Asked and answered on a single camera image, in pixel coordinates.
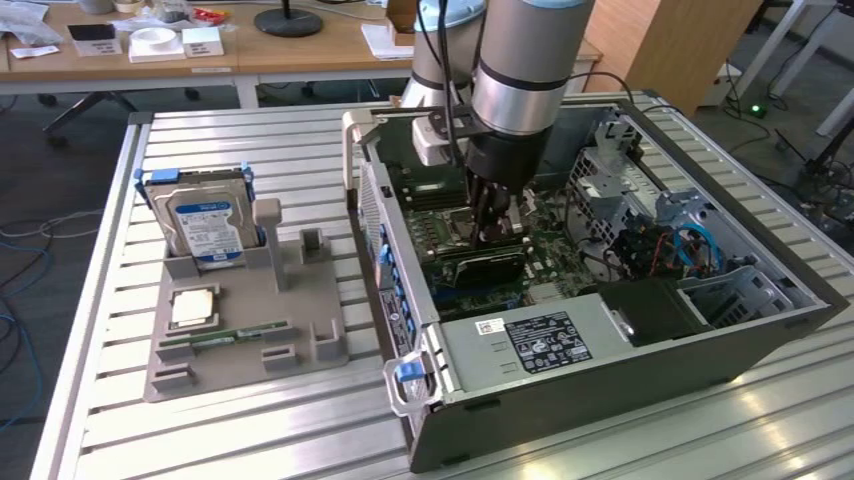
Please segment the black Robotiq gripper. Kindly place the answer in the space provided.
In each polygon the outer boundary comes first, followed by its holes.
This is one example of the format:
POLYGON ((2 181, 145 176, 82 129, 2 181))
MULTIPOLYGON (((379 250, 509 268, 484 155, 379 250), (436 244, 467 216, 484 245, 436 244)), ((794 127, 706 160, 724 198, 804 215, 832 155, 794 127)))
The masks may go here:
POLYGON ((468 198, 475 210, 504 210, 503 197, 519 194, 539 166, 539 135, 488 132, 469 138, 464 159, 468 198))

